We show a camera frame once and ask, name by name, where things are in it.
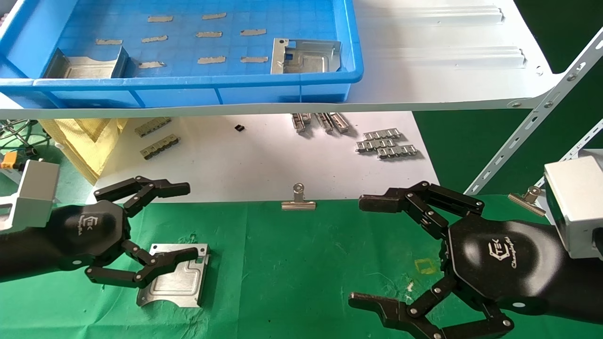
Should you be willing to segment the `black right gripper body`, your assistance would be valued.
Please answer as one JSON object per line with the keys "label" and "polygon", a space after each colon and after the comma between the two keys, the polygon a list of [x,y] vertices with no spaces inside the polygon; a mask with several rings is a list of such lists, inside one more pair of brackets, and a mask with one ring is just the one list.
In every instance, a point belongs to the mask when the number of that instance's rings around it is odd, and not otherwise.
{"label": "black right gripper body", "polygon": [[489,304],[529,315],[566,313],[566,250],[551,226],[474,215],[450,226],[447,243],[455,295],[476,311]]}

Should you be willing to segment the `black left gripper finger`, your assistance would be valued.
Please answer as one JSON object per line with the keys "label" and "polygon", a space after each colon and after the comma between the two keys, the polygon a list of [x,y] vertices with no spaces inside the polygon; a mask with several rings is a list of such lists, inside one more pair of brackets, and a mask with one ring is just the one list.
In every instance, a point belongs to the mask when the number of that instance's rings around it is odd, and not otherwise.
{"label": "black left gripper finger", "polygon": [[127,254],[131,259],[141,264],[142,268],[138,272],[127,272],[103,266],[89,266],[85,273],[92,283],[127,288],[145,288],[160,275],[174,272],[179,263],[196,260],[199,254],[197,248],[191,247],[151,255],[130,240],[123,241],[119,249],[122,254]]}
{"label": "black left gripper finger", "polygon": [[155,198],[171,198],[190,194],[190,184],[171,183],[166,179],[150,180],[137,176],[94,191],[95,199],[115,202],[129,197],[122,206],[127,217],[136,216]]}

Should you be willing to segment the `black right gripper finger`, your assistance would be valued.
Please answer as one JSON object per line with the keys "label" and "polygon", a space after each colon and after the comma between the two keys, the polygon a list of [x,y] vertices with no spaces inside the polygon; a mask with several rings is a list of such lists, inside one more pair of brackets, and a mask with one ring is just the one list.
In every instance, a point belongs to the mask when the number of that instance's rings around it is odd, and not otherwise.
{"label": "black right gripper finger", "polygon": [[484,202],[471,196],[420,182],[412,187],[390,187],[383,195],[361,195],[359,209],[365,212],[406,213],[436,240],[448,238],[449,222],[434,208],[459,217],[482,215]]}
{"label": "black right gripper finger", "polygon": [[409,333],[415,339],[499,339],[514,329],[514,322],[491,301],[478,302],[485,319],[452,325],[435,326],[427,315],[453,292],[459,292],[459,279],[446,275],[411,305],[397,299],[353,292],[349,306],[376,313],[383,327]]}

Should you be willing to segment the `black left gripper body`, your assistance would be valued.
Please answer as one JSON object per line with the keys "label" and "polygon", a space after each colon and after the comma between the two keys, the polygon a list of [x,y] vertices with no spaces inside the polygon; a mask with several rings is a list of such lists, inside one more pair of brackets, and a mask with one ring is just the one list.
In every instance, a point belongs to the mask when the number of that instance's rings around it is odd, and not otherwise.
{"label": "black left gripper body", "polygon": [[66,205],[52,211],[49,238],[58,253],[59,270],[103,267],[123,254],[130,224],[123,208],[112,202]]}

